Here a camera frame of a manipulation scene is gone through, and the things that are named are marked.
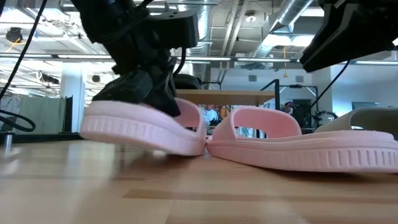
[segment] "wooden desk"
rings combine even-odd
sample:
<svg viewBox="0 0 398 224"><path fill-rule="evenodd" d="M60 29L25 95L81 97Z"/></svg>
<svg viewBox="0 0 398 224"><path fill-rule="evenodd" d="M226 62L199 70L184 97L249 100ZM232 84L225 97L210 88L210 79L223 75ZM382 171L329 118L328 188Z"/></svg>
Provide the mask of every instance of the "wooden desk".
<svg viewBox="0 0 398 224"><path fill-rule="evenodd" d="M273 91L177 90L180 98L198 105L260 105L275 97Z"/></svg>
<svg viewBox="0 0 398 224"><path fill-rule="evenodd" d="M398 223L398 175L308 174L89 141L15 145L3 224Z"/></svg>

